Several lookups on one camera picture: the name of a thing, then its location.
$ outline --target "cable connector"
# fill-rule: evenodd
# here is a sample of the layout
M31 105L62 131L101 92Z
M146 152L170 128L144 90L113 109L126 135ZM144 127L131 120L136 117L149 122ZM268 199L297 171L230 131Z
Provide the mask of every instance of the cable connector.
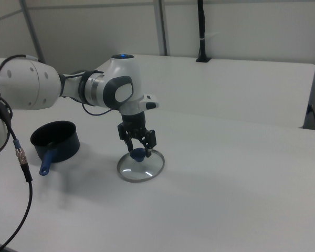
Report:
M15 146L15 154L17 156L17 159L19 160L19 164L25 176L26 182L31 182L33 178L31 177L32 175L30 174L29 165L27 162L25 151L22 149L18 139L14 140L13 143Z
M15 154L17 156L17 159L19 160L19 164L28 163L25 151L22 148L15 149Z

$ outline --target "table surface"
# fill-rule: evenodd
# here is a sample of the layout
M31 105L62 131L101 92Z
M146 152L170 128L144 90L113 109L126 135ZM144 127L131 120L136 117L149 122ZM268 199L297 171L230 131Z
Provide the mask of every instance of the table surface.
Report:
M293 128L305 121L315 65L135 57L143 91L155 94L163 110Z
M81 147L38 175L39 126L76 124ZM315 251L315 131L151 110L166 164L144 183L117 176L121 116L91 117L69 98L15 111L33 176L16 251ZM10 142L0 153L0 243L20 222L28 185Z

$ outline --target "black cable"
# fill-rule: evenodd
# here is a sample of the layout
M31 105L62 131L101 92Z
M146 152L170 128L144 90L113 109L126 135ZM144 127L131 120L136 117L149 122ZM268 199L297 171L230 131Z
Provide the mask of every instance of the black cable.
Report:
M2 68L5 66L5 64L6 64L7 62L9 62L10 60L15 59L15 58L22 58L22 57L23 57L23 58L26 58L27 56L24 55L24 54L17 54L17 55L13 55L13 56L10 56L10 57L4 59L4 61L2 61L1 64L0 64L0 72L1 72ZM0 108L0 116L1 116L1 120L3 120L4 123L6 124L7 129L8 129L8 131L11 133L13 139L16 140L16 135L15 135L15 133L14 133L12 127L9 125L8 121L6 120L6 118L5 118L5 116L4 116L4 114L3 114L2 110L1 110L1 108Z
M10 57L6 58L0 64L0 72L1 72L2 68L4 67L4 65L7 62L9 62L12 59L20 58L20 57L25 57L26 58L27 56L23 55L23 54L19 54L19 55L13 55L13 56L10 56ZM1 117L1 120L6 124L8 132L12 135L12 137L14 139L13 143L14 143L15 148L16 148L16 155L18 157L20 166L21 166L22 171L24 173L24 176L26 178L26 182L28 182L28 184L29 184L29 200L28 200L28 205L27 205L26 212L25 212L25 214L24 214L24 216L23 216L19 226L17 227L15 232L11 235L11 237L0 247L0 251L2 251L7 246L7 244L9 244L12 241L12 239L14 239L16 234L20 231L21 227L23 226L23 224L24 224L24 222L25 222L25 220L27 218L27 215L28 215L29 210L30 210L30 206L32 205L32 199L33 199L33 186L32 186L32 180L33 179L32 179L31 174L30 174L30 170L29 170L29 166L28 166L27 159L26 159L26 156L25 156L25 152L21 148L19 140L16 138L16 135L15 135L15 133L14 133L14 131L13 131L11 125L10 125L10 122L8 121L8 118L6 117L4 112L2 111L1 104L3 104L5 106L5 108L8 110L8 114L9 114L8 116L12 118L13 112L12 112L11 107L9 106L9 104L3 98L1 98L1 94L0 94L0 117Z
M28 185L29 185L29 200L28 200L28 205L27 205L27 209L26 209L26 212L25 212L25 215L23 216L19 226L17 227L17 229L15 230L15 232L11 235L11 237L0 247L0 251L2 251L7 245L8 243L10 243L14 237L16 236L16 234L20 231L23 223L25 222L26 218L27 218L27 215L29 213L29 210L30 210L30 206L32 205L32 199L33 199L33 185L32 185L32 182L28 182Z
M0 108L0 117L1 117L1 120L3 120L3 122L6 124L7 130L8 130L9 133L12 135L13 140L16 140L16 135L15 135L15 133L14 133L12 127L9 125L9 122L7 122L7 119L6 119L6 117L4 116L4 114L3 114L2 110L1 110L1 108Z
M314 111L313 107L310 108L310 111L311 111L311 112L313 113L313 115L314 115L314 122L315 122L315 111Z
M75 77L80 77L82 76L83 74L81 75L71 75L71 76L65 76L66 79L70 79L70 78L75 78Z
M108 112L111 112L113 109L110 109L110 110L108 110L108 111L106 111L106 112L104 112L104 113L101 113L101 114L92 114L91 112L89 112L86 108L85 108L85 106L84 106L84 103L82 103L82 106L83 106L83 109L85 110L85 112L87 113L87 114L89 114L89 115L93 115L94 117L98 117L98 116L102 116L103 114L107 114Z

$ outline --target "white wall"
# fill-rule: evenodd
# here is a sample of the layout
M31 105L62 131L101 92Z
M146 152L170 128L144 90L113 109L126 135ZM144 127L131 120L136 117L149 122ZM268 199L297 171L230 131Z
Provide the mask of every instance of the white wall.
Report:
M315 64L315 2L205 4L204 12L206 32L219 32L206 40L208 56ZM196 1L165 0L165 14L170 55L197 57ZM315 109L315 78L310 102Z
M169 54L196 57L196 0L162 2ZM206 31L219 33L206 40L209 56L315 64L314 1L205 2ZM159 0L26 3L46 62L59 72L93 69L121 52L164 54ZM19 1L0 0L0 57L17 53L36 56ZM310 102L315 109L315 79ZM312 116L307 118L312 129Z
M46 63L92 70L118 53L160 55L156 1L27 1Z
M14 54L37 57L19 1L0 0L0 57Z

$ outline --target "white desk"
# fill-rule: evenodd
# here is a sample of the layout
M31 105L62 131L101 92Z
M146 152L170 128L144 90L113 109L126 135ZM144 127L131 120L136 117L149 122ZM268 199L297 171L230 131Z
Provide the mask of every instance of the white desk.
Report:
M143 90L155 94L163 110L293 128L305 121L315 65L135 57Z
M29 142L55 120L77 126L79 152L38 175ZM70 99L16 111L13 126L29 158L34 199L9 245L37 251L315 251L315 131L152 110L165 169L125 182L117 161L121 117L91 117ZM25 211L28 185L11 143L0 153L0 243Z

